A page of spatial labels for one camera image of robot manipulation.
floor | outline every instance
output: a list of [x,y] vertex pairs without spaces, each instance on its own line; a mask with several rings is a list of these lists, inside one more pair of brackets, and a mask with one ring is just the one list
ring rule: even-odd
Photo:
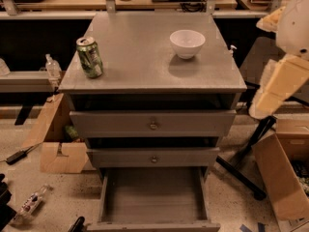
[[[0,107],[1,158],[6,159],[20,149],[36,122],[40,107],[35,106],[25,123],[15,126],[14,121],[20,107]],[[299,104],[289,103],[278,111],[277,117],[304,119],[308,109]],[[239,104],[237,118],[229,134],[221,143],[220,156],[228,160],[236,151],[242,149],[258,121],[246,114],[243,104]],[[50,184],[52,190],[47,193],[45,202],[33,213],[32,219],[24,224],[9,224],[5,232],[32,231],[57,232],[68,231],[78,217],[85,218],[84,224],[98,219],[101,183],[96,171],[84,171],[81,174],[47,174],[40,172],[40,151],[29,153],[28,157],[14,165],[0,163],[0,173],[4,173],[9,191],[12,194],[8,203],[18,210],[29,195],[43,184]],[[241,162],[241,172],[263,188],[254,157],[249,154]],[[220,223],[220,232],[247,231],[258,232],[258,223],[265,225],[266,232],[279,232],[268,199],[258,201],[252,191],[216,163],[205,183],[208,194],[209,218]]]

white bowl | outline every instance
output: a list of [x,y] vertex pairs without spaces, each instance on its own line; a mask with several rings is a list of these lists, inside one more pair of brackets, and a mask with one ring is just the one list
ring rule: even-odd
[[170,42],[180,58],[189,59],[201,50],[205,37],[193,30],[178,30],[171,34]]

green can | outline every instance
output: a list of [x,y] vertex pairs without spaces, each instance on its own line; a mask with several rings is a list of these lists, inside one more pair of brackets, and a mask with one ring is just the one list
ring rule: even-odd
[[81,67],[89,78],[103,74],[103,64],[99,56],[98,44],[93,37],[82,37],[76,41],[76,50]]

open cardboard box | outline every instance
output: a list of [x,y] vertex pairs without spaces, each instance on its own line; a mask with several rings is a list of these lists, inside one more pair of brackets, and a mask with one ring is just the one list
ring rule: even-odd
[[41,172],[80,173],[93,170],[84,142],[65,141],[64,126],[71,125],[69,104],[63,94],[49,98],[22,147],[42,143]]
[[253,153],[277,219],[309,222],[309,199],[290,164],[309,165],[309,121],[278,120],[276,134],[255,144]]

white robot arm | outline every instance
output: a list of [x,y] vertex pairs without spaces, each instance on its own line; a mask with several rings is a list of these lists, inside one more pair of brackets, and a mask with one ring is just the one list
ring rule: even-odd
[[292,0],[262,18],[257,27],[276,33],[276,44],[286,55],[270,60],[261,78],[249,114],[263,119],[273,114],[309,79],[309,0]]

